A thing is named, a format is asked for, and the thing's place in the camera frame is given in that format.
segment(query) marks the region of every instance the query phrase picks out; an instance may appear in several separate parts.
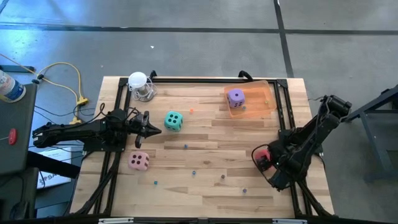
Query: green die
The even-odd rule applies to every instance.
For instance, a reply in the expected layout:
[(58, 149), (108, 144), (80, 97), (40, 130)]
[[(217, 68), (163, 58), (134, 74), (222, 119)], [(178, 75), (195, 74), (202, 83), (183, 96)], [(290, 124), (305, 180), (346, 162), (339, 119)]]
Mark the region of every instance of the green die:
[(182, 114), (169, 111), (164, 118), (164, 126), (170, 131), (180, 131), (182, 127)]

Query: red button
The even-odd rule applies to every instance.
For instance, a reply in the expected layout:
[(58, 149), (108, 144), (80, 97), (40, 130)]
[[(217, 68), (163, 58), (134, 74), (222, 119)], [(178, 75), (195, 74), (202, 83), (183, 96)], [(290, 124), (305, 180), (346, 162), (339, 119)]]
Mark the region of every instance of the red button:
[(8, 134), (8, 144), (13, 145), (15, 142), (17, 142), (17, 129), (11, 128)]

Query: white bulb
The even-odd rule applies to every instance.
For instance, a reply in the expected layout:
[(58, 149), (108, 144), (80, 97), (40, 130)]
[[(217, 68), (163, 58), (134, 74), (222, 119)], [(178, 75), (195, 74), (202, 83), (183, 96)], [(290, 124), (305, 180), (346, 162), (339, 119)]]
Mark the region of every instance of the white bulb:
[(134, 72), (129, 77), (130, 88), (141, 88), (147, 83), (147, 76), (142, 72)]

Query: water bottle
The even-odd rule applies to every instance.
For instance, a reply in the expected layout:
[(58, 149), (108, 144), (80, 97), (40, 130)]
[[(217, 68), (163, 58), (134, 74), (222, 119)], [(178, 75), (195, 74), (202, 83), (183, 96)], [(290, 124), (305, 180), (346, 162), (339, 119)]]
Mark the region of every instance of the water bottle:
[(24, 85), (0, 70), (0, 99), (7, 103), (13, 103), (22, 99), (25, 93)]

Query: pink die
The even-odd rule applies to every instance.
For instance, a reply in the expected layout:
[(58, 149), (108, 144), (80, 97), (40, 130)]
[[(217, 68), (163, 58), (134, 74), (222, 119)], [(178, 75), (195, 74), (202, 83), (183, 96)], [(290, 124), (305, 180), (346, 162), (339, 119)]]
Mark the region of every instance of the pink die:
[(149, 165), (149, 156), (144, 152), (131, 152), (128, 165), (130, 169), (147, 170)]

